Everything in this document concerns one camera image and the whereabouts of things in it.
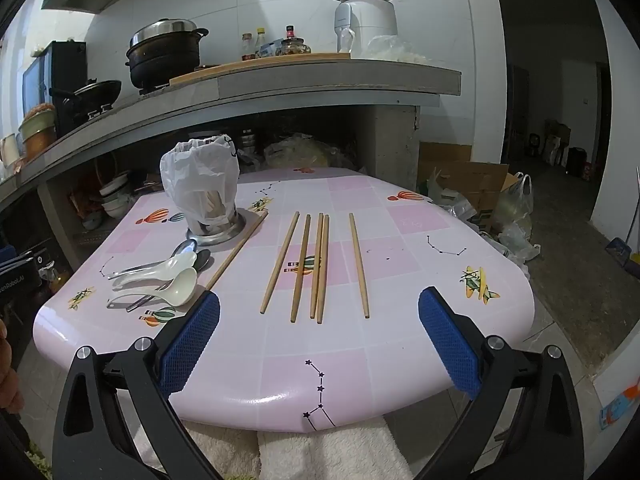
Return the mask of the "person's left hand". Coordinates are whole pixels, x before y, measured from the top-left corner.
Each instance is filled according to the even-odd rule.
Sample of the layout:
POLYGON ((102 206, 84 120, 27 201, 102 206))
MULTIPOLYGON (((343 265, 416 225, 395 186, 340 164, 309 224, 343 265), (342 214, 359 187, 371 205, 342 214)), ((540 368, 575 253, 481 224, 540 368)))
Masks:
POLYGON ((24 408, 20 390, 20 378, 12 368, 12 349, 6 340, 6 326, 0 321, 0 408, 10 414, 18 414, 24 408))

